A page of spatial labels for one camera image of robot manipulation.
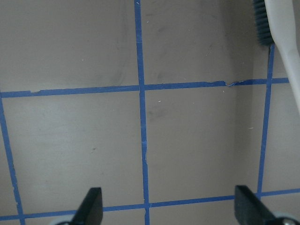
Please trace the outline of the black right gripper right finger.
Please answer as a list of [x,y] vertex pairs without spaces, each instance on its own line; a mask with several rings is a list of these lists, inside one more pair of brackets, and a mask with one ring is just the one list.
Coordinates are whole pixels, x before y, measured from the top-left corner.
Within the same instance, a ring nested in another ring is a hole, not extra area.
[[246,185],[234,189],[234,215],[239,225],[275,225],[276,217]]

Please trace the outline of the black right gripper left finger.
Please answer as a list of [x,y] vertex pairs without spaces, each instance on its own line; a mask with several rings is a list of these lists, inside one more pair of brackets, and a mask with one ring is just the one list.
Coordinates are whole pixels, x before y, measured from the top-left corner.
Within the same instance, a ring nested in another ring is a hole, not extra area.
[[92,187],[87,192],[77,212],[70,221],[71,225],[100,225],[103,219],[102,190]]

